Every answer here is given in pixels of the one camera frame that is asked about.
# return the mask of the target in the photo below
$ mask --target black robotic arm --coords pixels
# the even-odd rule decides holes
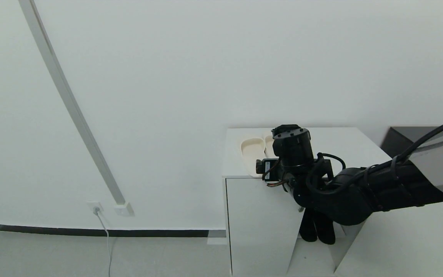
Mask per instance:
[[[305,208],[300,228],[304,240],[315,241],[318,237],[333,244],[333,221],[356,225],[373,212],[443,202],[443,192],[408,159],[442,131],[443,125],[383,164],[346,168],[343,160],[331,154],[318,153],[314,158],[307,129],[281,125],[272,130],[273,150],[279,158],[257,161],[256,171],[267,186],[283,186]],[[343,168],[336,176],[325,157],[341,162]]]

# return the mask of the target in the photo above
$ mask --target cabinet top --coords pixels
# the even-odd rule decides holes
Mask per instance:
[[[374,142],[358,128],[332,127],[307,128],[311,134],[314,156],[318,152],[333,154],[346,163],[346,167],[367,167],[390,160]],[[271,135],[271,128],[229,128],[225,137],[223,158],[224,178],[251,178],[241,158],[240,144],[252,137],[264,139]],[[341,170],[341,164],[331,159],[334,174]]]

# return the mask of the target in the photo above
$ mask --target electrical wire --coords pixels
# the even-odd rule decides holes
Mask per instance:
[[[100,216],[98,215],[98,212],[93,212],[98,219],[100,220],[100,224],[102,224],[102,227],[105,231],[105,233],[107,234],[107,254],[109,254],[109,277],[110,277],[110,265],[112,264],[112,255],[110,254],[110,247],[109,247],[109,231],[107,231],[107,228],[105,227],[105,225],[102,222],[102,219],[100,218]]]
[[[403,151],[401,154],[399,154],[397,156],[396,162],[397,163],[403,162],[404,160],[406,160],[406,158],[408,158],[408,156],[411,155],[411,153],[413,153],[418,147],[420,147],[420,145],[427,142],[429,139],[438,135],[441,132],[443,132],[443,124],[441,126],[438,126],[437,128],[435,128],[434,130],[430,131],[429,133],[427,133],[426,135],[424,135],[420,139],[418,139],[410,147],[408,147],[405,151]],[[353,183],[355,183],[357,180],[359,180],[361,177],[363,177],[363,175],[365,173],[365,170],[358,173],[357,175],[353,176],[350,180],[348,180],[346,183],[344,183],[343,185],[341,185],[337,189],[325,190],[325,191],[318,190],[317,188],[313,187],[313,185],[311,184],[311,177],[312,177],[312,174],[315,173],[315,171],[322,165],[323,162],[324,162],[323,159],[319,159],[319,161],[317,163],[315,163],[315,165],[313,166],[313,168],[311,169],[311,171],[309,172],[309,174],[307,175],[307,177],[305,179],[306,186],[309,188],[309,190],[311,190],[317,194],[333,195],[333,194],[341,193],[342,191],[346,190],[349,186],[351,186]],[[369,169],[368,174],[386,169],[386,168],[390,167],[391,164],[392,164],[392,160],[387,161],[385,163],[381,163],[373,168],[368,168]]]
[[[443,124],[441,126],[438,126],[437,128],[435,128],[434,130],[428,132],[426,135],[424,135],[423,137],[418,139],[416,142],[414,142],[410,147],[408,147],[408,149],[406,149],[403,153],[401,153],[398,156],[398,160],[400,160],[400,161],[404,160],[405,158],[410,156],[411,153],[413,153],[413,151],[415,151],[418,147],[420,147],[420,145],[424,144],[429,139],[431,139],[432,137],[435,137],[436,135],[438,135],[441,132],[443,132]]]
[[[334,156],[334,155],[331,155],[331,154],[327,154],[327,153],[320,153],[320,155],[323,156],[323,157],[328,157],[328,158],[331,158],[331,159],[335,159],[338,162],[340,162],[341,163],[341,167],[342,167],[341,170],[346,168],[345,161],[343,161],[343,159],[341,159],[340,157]]]

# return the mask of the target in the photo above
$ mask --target cabinet door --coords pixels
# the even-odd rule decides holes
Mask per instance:
[[[285,276],[303,213],[282,187],[227,179],[232,275]]]
[[[443,277],[443,203],[372,214],[335,273]]]

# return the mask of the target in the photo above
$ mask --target wall outlet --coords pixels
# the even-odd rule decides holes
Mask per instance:
[[[129,202],[126,202],[124,205],[116,205],[114,207],[114,210],[116,210],[116,213],[121,216],[133,216],[134,215],[131,204],[129,204]]]
[[[103,212],[102,205],[100,205],[100,202],[98,201],[87,201],[87,206],[90,208],[90,210],[93,212],[94,207],[99,207],[100,212]]]

